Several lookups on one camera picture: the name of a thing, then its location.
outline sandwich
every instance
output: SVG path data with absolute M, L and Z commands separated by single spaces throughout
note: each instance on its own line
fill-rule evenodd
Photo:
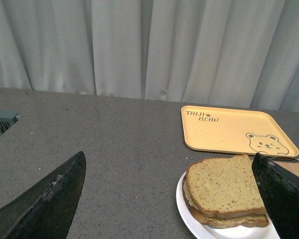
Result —
M 214 228 L 266 227 L 266 208 L 251 166 L 247 154 L 191 164 L 183 196 L 193 217 Z

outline bread crust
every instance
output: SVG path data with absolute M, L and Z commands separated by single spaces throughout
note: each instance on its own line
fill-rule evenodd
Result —
M 203 159 L 201 162 L 195 162 L 195 163 L 192 163 L 188 169 L 187 169 L 187 172 L 186 172 L 186 175 L 190 175 L 188 172 L 191 170 L 191 168 L 195 167 L 195 165 L 199 165 L 199 164 L 204 164 L 204 165 L 208 165 L 208 163 L 213 163 L 214 160 L 235 160 L 233 159 L 234 157 L 238 158 L 238 157 L 243 157 L 242 160 L 247 160 L 247 158 L 249 159 L 248 155 L 247 154 L 242 154 L 242 155 L 235 155 L 233 156 L 232 158 L 207 158 L 207 159 Z M 239 216 L 244 216 L 244 215 L 248 215 L 248 214 L 265 214 L 266 213 L 266 208 L 262 202 L 262 199 L 260 197 L 260 194 L 259 194 L 259 191 L 258 191 L 258 188 L 257 188 L 257 185 L 255 184 L 254 186 L 254 189 L 253 190 L 257 190 L 258 192 L 258 196 L 259 196 L 259 199 L 258 201 L 260 201 L 260 203 L 258 204 L 261 204 L 261 206 L 258 205 L 258 207 L 249 207 L 247 209 L 242 209 L 242 210 L 234 210 L 234 211 L 231 211 L 231 210 L 227 210 L 226 212 L 221 212 L 219 210 L 208 210 L 206 208 L 204 208 L 200 202 L 198 201 L 197 198 L 195 198 L 192 194 L 193 190 L 195 190 L 194 188 L 192 188 L 192 185 L 189 184 L 188 180 L 186 181 L 187 182 L 187 188 L 188 188 L 188 192 L 189 192 L 189 196 L 190 196 L 190 199 L 192 200 L 192 202 L 194 203 L 195 205 L 195 209 L 200 213 L 202 214 L 203 216 L 206 216 L 206 217 L 209 217 L 209 218 L 213 218 L 213 217 L 220 217 L 220 218 L 232 218 L 232 217 L 239 217 Z
M 213 228 L 218 229 L 225 229 L 225 228 L 232 228 L 239 225 L 252 228 L 252 227 L 261 227 L 264 228 L 269 225 L 268 218 L 265 214 L 260 215 L 245 215 L 240 217 L 233 217 L 233 218 L 219 218 L 219 217 L 207 217 L 206 215 L 201 214 L 197 211 L 189 202 L 186 197 L 186 192 L 184 189 L 184 184 L 186 183 L 186 176 L 182 182 L 182 193 L 183 198 L 186 203 L 186 206 L 191 213 L 191 215 L 200 223 L 204 225 L 209 225 Z

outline wooden board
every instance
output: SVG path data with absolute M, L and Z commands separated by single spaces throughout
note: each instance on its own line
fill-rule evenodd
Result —
M 275 163 L 279 164 L 281 167 L 284 167 L 285 169 L 289 170 L 291 173 L 299 177 L 299 163 L 283 163 L 283 162 L 276 162 L 276 161 Z

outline white plate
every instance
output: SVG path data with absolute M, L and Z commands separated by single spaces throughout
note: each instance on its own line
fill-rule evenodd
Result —
M 183 198 L 182 182 L 185 174 L 186 172 L 181 176 L 177 185 L 176 202 L 179 214 L 195 237 L 198 239 L 279 239 L 271 220 L 265 228 L 237 226 L 227 229 L 213 229 L 196 221 L 189 212 Z

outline green vent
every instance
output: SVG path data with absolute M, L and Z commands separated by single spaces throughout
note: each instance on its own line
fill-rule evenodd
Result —
M 17 122 L 17 114 L 15 111 L 0 111 L 0 135 Z

